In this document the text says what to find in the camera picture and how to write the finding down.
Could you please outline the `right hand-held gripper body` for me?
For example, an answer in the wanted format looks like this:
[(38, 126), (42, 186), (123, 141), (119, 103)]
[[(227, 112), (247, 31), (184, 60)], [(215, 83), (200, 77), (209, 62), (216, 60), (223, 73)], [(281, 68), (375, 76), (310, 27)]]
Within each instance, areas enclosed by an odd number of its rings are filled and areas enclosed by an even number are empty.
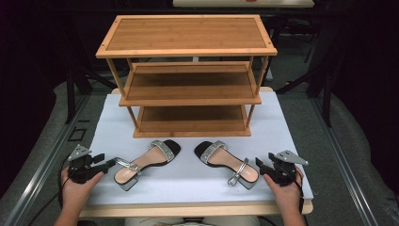
[(276, 160), (272, 161), (272, 180), (280, 186), (288, 186), (296, 179), (295, 165), (308, 166), (309, 162), (291, 151), (274, 153)]

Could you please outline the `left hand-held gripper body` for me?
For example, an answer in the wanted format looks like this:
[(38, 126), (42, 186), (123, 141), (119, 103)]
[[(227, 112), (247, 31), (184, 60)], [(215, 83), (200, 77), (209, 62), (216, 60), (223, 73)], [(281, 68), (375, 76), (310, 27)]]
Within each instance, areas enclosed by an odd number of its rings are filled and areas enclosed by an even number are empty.
[(74, 148), (68, 157), (68, 176), (73, 182), (84, 184), (97, 174), (93, 168), (99, 165), (92, 162), (93, 157), (91, 150), (80, 144)]

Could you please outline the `black sandal with fastened strap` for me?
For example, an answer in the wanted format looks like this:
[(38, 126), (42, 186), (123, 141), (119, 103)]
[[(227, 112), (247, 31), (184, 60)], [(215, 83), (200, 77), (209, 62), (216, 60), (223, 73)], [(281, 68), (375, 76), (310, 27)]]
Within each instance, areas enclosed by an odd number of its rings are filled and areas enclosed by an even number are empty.
[(138, 177), (148, 167), (162, 167), (171, 162), (181, 151), (181, 146), (174, 140), (154, 140), (149, 149), (133, 161), (120, 157), (115, 162), (121, 165), (121, 169), (114, 175), (114, 181), (125, 191), (131, 189)]

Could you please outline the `three-tier wooden shoe rack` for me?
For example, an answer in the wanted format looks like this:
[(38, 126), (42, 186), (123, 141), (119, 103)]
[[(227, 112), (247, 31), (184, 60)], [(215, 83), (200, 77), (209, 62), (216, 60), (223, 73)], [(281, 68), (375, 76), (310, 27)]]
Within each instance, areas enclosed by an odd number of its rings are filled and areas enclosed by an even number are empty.
[(245, 137), (262, 101), (263, 73), (277, 54), (258, 15), (119, 15), (96, 56), (117, 77), (135, 137)]

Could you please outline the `person's right hand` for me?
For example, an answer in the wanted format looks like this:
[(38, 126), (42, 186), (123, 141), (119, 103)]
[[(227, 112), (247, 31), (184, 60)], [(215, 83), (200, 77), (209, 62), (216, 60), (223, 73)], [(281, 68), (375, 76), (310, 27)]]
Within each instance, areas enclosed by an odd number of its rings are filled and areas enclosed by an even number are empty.
[(279, 186), (276, 184), (269, 175), (263, 176), (266, 184), (272, 190), (276, 203), (279, 207), (280, 212), (283, 215), (293, 216), (299, 215), (299, 204), (301, 198), (301, 187), (303, 174), (300, 169), (296, 169), (295, 182), (288, 186)]

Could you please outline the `person's left hand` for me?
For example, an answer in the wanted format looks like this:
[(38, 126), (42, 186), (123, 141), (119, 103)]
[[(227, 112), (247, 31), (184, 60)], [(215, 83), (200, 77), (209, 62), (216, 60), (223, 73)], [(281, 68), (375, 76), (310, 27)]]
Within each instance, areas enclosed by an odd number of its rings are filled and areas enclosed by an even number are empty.
[(68, 169), (61, 171), (62, 188), (62, 213), (79, 216), (83, 207), (86, 205), (91, 190), (102, 179), (104, 174), (100, 171), (92, 179), (84, 184), (77, 184), (69, 178)]

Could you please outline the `black metal stand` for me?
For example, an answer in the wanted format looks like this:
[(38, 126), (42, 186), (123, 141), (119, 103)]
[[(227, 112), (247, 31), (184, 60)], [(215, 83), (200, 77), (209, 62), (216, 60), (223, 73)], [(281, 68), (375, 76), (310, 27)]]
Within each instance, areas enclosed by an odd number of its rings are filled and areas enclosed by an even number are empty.
[(308, 89), (306, 90), (306, 94), (309, 98), (317, 98), (320, 92), (323, 92), (322, 119), (324, 120), (325, 124), (330, 127), (332, 73), (328, 70), (328, 65), (326, 63), (319, 64), (316, 68), (310, 70), (296, 80), (289, 82), (280, 89), (277, 89), (276, 93), (284, 94), (308, 80), (311, 81)]
[(70, 123), (76, 114), (74, 89), (78, 88), (82, 94), (90, 95), (93, 91), (93, 87), (89, 83), (90, 79), (94, 79), (110, 89), (115, 89), (117, 87), (116, 84), (100, 76), (91, 69), (83, 66), (71, 67), (66, 80), (68, 104), (68, 115), (65, 121), (66, 124)]

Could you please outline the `white foam mat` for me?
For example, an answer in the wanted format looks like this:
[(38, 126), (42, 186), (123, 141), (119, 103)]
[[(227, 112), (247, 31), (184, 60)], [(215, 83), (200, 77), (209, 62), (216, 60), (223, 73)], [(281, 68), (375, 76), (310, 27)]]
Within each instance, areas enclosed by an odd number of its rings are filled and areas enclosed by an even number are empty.
[[(248, 159), (250, 166), (255, 165), (257, 158), (268, 165), (270, 153), (296, 151), (276, 93), (263, 91), (261, 98), (262, 103), (254, 109), (249, 137), (220, 138), (230, 153), (241, 160)], [(103, 153), (107, 159), (118, 156), (134, 160), (149, 149), (152, 139), (133, 137), (133, 123), (119, 101), (118, 94), (106, 96), (90, 149), (94, 154)], [(252, 189), (240, 184), (228, 186), (232, 177), (230, 169), (209, 167), (194, 154), (195, 147), (204, 140), (202, 137), (176, 137), (174, 140), (181, 151), (170, 163), (144, 169), (138, 182), (128, 191), (114, 181), (120, 166), (113, 167), (93, 188), (88, 204), (269, 202), (274, 199), (263, 179)]]

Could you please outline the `aluminium floor rail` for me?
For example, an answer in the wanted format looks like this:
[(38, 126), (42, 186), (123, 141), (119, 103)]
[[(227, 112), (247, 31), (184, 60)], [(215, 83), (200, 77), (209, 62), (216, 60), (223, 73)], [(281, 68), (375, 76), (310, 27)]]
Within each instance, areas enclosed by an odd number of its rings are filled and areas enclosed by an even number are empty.
[(348, 189), (350, 197), (353, 203), (356, 206), (356, 209), (359, 213), (361, 221), (364, 226), (379, 226), (375, 215), (366, 200), (366, 197), (359, 186), (358, 180), (356, 179), (345, 155), (343, 149), (335, 136), (335, 133), (331, 127), (327, 126), (325, 122), (321, 110), (321, 104), (315, 98), (309, 99), (311, 106), (316, 114), (317, 119), (320, 121), (324, 132), (327, 134), (329, 143), (332, 147), (332, 155), (336, 161), (338, 169), (343, 177), (344, 183)]
[(33, 151), (0, 201), (0, 226), (54, 225), (60, 214), (58, 183), (65, 158), (78, 143), (90, 145), (103, 105), (103, 95), (81, 96), (75, 117), (66, 123), (67, 102), (56, 100)]

